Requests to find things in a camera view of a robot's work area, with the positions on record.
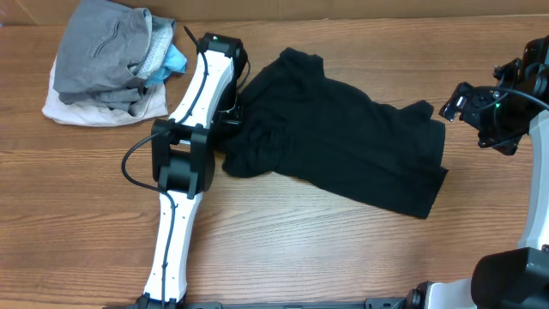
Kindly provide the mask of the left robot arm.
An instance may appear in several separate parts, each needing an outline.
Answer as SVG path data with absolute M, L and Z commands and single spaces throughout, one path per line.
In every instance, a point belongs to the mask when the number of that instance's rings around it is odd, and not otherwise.
M 154 260 L 137 308 L 181 308 L 193 223 L 215 170 L 214 150 L 242 122 L 238 91 L 250 72 L 241 39 L 205 33 L 196 40 L 196 71 L 176 110 L 157 119 L 152 150 L 160 223 Z

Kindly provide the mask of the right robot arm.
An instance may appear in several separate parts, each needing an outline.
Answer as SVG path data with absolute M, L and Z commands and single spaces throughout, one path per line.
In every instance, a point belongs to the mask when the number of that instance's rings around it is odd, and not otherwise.
M 498 66 L 498 84 L 458 84 L 439 114 L 478 131 L 479 146 L 513 155 L 524 135 L 533 147 L 528 217 L 517 248 L 483 257 L 473 275 L 423 282 L 397 308 L 548 309 L 548 39 L 528 42 L 521 58 Z

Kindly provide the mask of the black t-shirt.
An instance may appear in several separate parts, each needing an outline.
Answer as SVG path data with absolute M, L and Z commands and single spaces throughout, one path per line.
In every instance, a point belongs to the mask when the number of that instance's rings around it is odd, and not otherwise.
M 239 132 L 223 142 L 233 177 L 278 173 L 425 219 L 446 176 L 445 127 L 426 101 L 395 108 L 325 75 L 323 60 L 284 50 L 238 97 Z

